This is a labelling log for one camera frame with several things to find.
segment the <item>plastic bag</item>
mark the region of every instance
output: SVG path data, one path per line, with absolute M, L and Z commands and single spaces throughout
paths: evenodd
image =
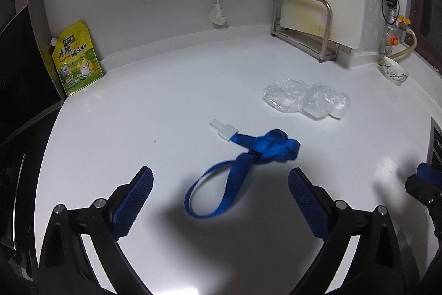
M 350 107 L 350 99 L 344 93 L 338 94 L 325 85 L 308 85 L 293 79 L 270 84 L 264 90 L 264 100 L 280 112 L 303 110 L 314 118 L 330 114 L 339 119 Z

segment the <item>metal screw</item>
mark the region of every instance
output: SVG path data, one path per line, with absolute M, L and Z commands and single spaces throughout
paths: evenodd
M 343 200 L 336 200 L 335 205 L 338 209 L 341 209 L 341 210 L 344 210 L 345 208 L 347 208 L 347 203 Z
M 94 206 L 97 209 L 101 209 L 105 205 L 106 205 L 106 199 L 100 198 L 94 201 Z
M 377 207 L 377 211 L 381 214 L 381 215 L 385 215 L 386 213 L 388 213 L 388 210 L 386 207 L 380 205 Z
M 64 208 L 65 207 L 63 206 L 63 204 L 58 204 L 54 208 L 54 213 L 59 214 L 63 211 Z

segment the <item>black appliance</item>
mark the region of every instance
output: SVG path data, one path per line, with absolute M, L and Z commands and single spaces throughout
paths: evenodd
M 8 10 L 0 29 L 0 292 L 34 294 L 37 180 L 65 95 L 43 0 L 12 0 Z

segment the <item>small bowl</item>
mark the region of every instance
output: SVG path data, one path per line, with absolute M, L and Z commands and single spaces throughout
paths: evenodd
M 393 59 L 385 56 L 383 60 L 384 63 L 382 67 L 384 68 L 384 75 L 394 85 L 401 85 L 410 76 L 410 74 Z

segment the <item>yellow seasoning bag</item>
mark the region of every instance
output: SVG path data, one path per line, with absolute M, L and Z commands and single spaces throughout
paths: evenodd
M 61 32 L 52 58 L 67 95 L 103 76 L 89 30 L 82 20 Z

